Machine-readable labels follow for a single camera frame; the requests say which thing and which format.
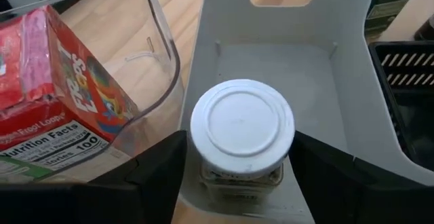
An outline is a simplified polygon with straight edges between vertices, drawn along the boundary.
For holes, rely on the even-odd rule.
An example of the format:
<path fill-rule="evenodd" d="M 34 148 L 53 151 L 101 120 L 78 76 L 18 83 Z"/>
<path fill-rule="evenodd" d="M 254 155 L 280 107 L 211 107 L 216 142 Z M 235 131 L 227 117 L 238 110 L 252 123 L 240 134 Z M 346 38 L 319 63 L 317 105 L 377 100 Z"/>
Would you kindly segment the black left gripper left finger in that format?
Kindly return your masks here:
<path fill-rule="evenodd" d="M 89 224 L 171 224 L 184 174 L 186 131 L 179 130 L 92 180 Z"/>

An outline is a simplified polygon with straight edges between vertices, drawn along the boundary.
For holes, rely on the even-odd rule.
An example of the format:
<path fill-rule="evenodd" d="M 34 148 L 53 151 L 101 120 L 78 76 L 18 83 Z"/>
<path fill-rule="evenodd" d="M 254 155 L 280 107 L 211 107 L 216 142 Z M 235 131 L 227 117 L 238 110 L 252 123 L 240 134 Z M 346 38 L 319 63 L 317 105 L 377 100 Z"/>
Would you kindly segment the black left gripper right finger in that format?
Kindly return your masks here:
<path fill-rule="evenodd" d="M 424 187 L 297 132 L 288 157 L 316 224 L 423 224 Z"/>

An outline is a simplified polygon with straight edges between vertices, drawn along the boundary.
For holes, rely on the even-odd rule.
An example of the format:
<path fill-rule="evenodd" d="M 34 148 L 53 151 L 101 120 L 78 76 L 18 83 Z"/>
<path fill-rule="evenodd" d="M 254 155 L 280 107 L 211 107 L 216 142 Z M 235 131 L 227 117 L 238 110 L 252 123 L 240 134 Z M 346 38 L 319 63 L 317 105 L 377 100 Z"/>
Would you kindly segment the white-lid spice jar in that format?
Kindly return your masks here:
<path fill-rule="evenodd" d="M 191 113 L 200 181 L 213 199 L 262 201 L 283 180 L 295 132 L 291 107 L 271 86 L 251 79 L 215 85 Z"/>

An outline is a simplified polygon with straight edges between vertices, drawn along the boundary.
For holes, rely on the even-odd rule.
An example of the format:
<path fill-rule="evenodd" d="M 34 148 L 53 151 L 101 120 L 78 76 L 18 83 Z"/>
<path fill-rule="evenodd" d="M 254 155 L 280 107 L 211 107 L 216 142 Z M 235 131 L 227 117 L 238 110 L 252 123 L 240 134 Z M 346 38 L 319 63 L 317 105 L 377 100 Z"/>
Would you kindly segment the black mesh basket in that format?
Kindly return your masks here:
<path fill-rule="evenodd" d="M 434 41 L 368 46 L 403 153 L 434 172 Z"/>

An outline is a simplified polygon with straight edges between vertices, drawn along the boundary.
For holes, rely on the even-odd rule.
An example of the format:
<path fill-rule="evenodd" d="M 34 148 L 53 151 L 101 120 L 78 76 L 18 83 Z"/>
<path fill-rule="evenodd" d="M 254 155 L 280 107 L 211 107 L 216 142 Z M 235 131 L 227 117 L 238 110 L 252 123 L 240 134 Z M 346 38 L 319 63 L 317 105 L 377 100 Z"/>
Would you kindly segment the red Froot Loops cereal box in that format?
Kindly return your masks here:
<path fill-rule="evenodd" d="M 50 6 L 0 24 L 0 156 L 90 181 L 128 161 L 133 100 Z"/>

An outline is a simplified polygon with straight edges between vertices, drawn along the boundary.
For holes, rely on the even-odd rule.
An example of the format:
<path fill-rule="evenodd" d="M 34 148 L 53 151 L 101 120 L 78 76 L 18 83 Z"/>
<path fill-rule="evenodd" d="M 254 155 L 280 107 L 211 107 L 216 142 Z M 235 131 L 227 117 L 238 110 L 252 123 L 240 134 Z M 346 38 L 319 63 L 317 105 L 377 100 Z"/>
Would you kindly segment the grey plastic bin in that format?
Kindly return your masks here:
<path fill-rule="evenodd" d="M 194 106 L 219 83 L 251 79 L 286 99 L 295 134 L 423 185 L 423 224 L 434 224 L 434 172 L 401 150 L 364 37 L 370 2 L 204 0 L 180 120 L 189 140 L 184 203 L 224 215 L 315 223 L 288 154 L 282 182 L 260 202 L 213 199 L 200 181 L 202 158 L 190 135 Z"/>

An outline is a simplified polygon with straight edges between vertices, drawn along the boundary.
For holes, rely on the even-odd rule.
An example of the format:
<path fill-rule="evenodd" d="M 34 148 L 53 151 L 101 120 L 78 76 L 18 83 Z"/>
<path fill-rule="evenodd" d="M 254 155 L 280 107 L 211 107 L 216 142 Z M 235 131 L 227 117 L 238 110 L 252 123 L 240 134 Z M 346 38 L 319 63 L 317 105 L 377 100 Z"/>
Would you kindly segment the green Apple Jacks cereal box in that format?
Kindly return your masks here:
<path fill-rule="evenodd" d="M 52 171 L 47 168 L 0 156 L 0 183 L 28 183 L 51 173 Z"/>

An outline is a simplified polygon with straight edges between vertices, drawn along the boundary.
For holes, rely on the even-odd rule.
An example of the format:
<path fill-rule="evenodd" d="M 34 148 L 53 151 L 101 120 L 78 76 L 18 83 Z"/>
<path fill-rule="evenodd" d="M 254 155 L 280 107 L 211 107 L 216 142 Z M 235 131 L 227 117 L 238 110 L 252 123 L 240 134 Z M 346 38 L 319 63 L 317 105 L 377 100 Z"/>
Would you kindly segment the green-lid spice jar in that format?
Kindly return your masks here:
<path fill-rule="evenodd" d="M 365 21 L 366 39 L 379 37 L 409 0 L 371 0 Z"/>

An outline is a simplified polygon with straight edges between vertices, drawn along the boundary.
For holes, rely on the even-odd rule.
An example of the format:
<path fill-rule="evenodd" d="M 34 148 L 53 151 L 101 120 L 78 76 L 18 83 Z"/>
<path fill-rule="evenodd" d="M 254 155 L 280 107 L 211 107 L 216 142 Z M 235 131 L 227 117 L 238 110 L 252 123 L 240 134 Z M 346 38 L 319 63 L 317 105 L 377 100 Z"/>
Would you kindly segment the clear plastic bin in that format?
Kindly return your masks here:
<path fill-rule="evenodd" d="M 138 113 L 113 139 L 130 159 L 176 129 L 150 127 L 182 95 L 180 60 L 158 0 L 0 0 L 0 24 L 50 6 L 133 100 Z"/>

